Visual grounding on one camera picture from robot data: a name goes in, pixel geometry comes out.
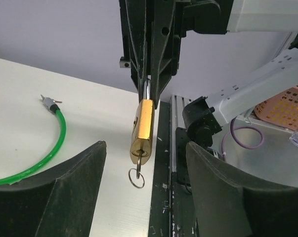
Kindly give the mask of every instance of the green cable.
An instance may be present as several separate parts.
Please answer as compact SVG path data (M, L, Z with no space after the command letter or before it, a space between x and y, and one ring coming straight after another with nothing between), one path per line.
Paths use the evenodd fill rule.
M49 163L50 160L52 160L52 158L57 154L57 152L60 150L64 139L65 139L65 134L66 134L66 122L65 122L65 118L63 116L63 114L61 113L60 110L56 110L55 111L56 117L59 120L60 123L60 135L59 135L59 139L56 142L55 146L53 147L53 149L49 152L49 154L44 157L41 161L39 161L37 164L35 164L34 166L9 177L0 179L0 185L2 184L13 184L15 182L18 182L26 177L28 177L29 175L37 172L39 169L41 169L42 167L44 167L46 164Z

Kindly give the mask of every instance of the plastic basket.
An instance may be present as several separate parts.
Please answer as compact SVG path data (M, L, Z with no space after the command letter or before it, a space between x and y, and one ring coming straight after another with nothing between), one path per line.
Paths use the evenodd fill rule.
M298 87L290 88L258 104L254 112L260 120L296 131L298 129Z

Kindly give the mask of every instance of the wall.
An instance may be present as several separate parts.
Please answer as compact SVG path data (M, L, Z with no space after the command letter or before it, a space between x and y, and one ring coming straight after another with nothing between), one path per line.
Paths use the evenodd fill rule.
M162 98L197 98L271 60L286 33L189 32ZM135 91L123 55L118 0L0 0L0 58Z

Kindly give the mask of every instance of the key ring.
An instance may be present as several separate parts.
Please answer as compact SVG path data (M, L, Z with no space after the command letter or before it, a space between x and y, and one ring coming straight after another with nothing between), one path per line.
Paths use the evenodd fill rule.
M131 169L129 170L129 172L128 172L128 177L129 177L129 180L130 180L131 184L132 184L134 187L136 187L137 189L142 189L142 188L144 187L144 184L145 184L143 175L142 175L140 172L137 171L137 175L139 175L139 177L141 176L141 178L142 178L142 180L143 180L143 184L142 184L142 186L137 186L137 185L132 181L132 179L131 179L130 172L131 172L132 170L137 171L137 169L135 169L135 168L131 168Z

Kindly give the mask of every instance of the tabletop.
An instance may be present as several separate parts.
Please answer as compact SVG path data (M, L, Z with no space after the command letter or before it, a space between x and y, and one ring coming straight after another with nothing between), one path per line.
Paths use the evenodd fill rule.
M58 138L58 121L42 105L41 94L63 102L59 107L67 121L61 150L41 171L105 141L107 157L89 236L146 237L159 108L152 156L141 170L146 185L138 190L128 179L135 166L129 149L137 94L0 59L0 178L37 163Z

